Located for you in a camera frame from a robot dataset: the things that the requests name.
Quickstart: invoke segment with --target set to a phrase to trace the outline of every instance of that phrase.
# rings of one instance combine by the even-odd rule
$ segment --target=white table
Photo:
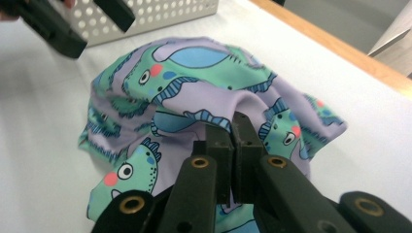
[[[115,59],[168,36],[241,46],[348,123],[312,161],[312,182],[338,201],[362,190],[412,219],[412,102],[246,0],[218,13],[59,56],[21,21],[0,23],[0,229],[89,232],[89,192],[110,168],[77,149],[89,82]]]

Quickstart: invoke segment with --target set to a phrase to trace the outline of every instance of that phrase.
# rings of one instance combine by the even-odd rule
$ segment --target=crumpled cloth
[[[91,84],[79,145],[114,169],[90,193],[87,217],[97,220],[127,190],[156,196],[173,185],[192,142],[205,140],[205,124],[230,132],[235,112],[250,118],[269,154],[305,175],[315,153],[347,127],[246,50],[209,38],[154,41]],[[216,232],[258,232],[253,205],[217,205]]]

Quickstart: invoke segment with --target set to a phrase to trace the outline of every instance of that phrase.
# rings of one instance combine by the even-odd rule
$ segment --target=metal wire basket
[[[219,0],[123,0],[136,20],[126,33],[107,17],[92,0],[78,0],[65,13],[72,28],[95,46],[180,22],[215,14]]]

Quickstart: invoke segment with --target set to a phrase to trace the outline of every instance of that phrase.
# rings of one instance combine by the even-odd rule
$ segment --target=cartoon fish
[[[86,128],[92,134],[101,134],[106,138],[120,136],[121,127],[107,115],[98,112],[91,105],[88,107]]]
[[[106,68],[92,83],[94,89],[100,91],[109,91],[112,89],[112,83],[115,78],[115,74],[123,67],[123,65],[130,60],[133,53],[119,57],[112,65]]]
[[[128,190],[152,193],[157,180],[157,163],[161,158],[159,143],[146,138],[131,156],[108,173],[90,193],[87,217],[97,220],[110,202]]]
[[[328,143],[328,139],[324,136],[321,136],[319,133],[312,131],[312,129],[308,127],[301,127],[301,129],[308,156],[312,158],[315,156],[315,153],[317,151],[319,151]]]
[[[184,83],[207,82],[227,89],[265,91],[276,74],[257,63],[242,50],[216,50],[202,44],[182,48],[179,43],[147,48],[141,60],[125,76],[122,90],[136,99],[158,105],[178,95]]]
[[[282,98],[264,112],[267,122],[264,123],[258,136],[269,154],[276,154],[290,159],[300,139],[299,123]]]
[[[140,134],[147,134],[151,130],[151,123],[150,122],[144,122],[141,125],[137,126],[134,129],[134,132],[140,133]]]
[[[196,119],[181,116],[165,108],[158,107],[152,119],[151,130],[155,136],[159,137],[162,135],[158,131],[176,133],[190,127],[194,123],[196,123]]]
[[[110,100],[112,107],[119,112],[119,117],[133,118],[141,116],[150,105],[141,99],[132,99],[125,97],[113,97]]]
[[[88,151],[90,154],[93,154],[105,161],[110,162],[114,166],[123,162],[127,158],[128,148],[122,149],[119,152],[115,152],[106,150],[102,146],[93,143],[91,140],[83,141],[79,144],[79,147]]]
[[[225,205],[218,205],[216,208],[215,232],[258,232],[253,209],[254,205],[250,204],[236,205],[236,208],[232,209],[227,209]]]
[[[330,108],[324,104],[324,102],[308,94],[304,94],[303,96],[309,101],[312,109],[318,114],[318,117],[322,121],[323,125],[329,126],[333,123],[341,125],[343,123],[343,120],[334,114]]]
[[[189,111],[185,111],[183,113],[185,117],[194,119],[196,121],[203,121],[207,122],[210,124],[214,124],[216,126],[219,126],[223,129],[225,129],[227,132],[230,133],[230,120],[221,116],[213,116],[209,111],[207,110],[199,110],[196,113],[191,113]]]

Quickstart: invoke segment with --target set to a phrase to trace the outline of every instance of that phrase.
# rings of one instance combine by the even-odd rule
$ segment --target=pink cheek dot
[[[320,100],[318,100],[318,101],[316,102],[316,104],[317,104],[319,107],[323,107],[323,106],[324,106],[324,102],[322,102],[322,101],[320,101]]]
[[[104,184],[107,186],[114,186],[118,182],[118,174],[111,172],[104,177]]]
[[[300,137],[300,127],[299,126],[293,126],[292,127],[292,132],[294,135],[296,135],[296,138]]]
[[[163,66],[161,66],[160,64],[155,64],[154,66],[152,66],[152,68],[151,68],[151,77],[155,77],[158,74],[160,74],[162,69],[163,69]]]

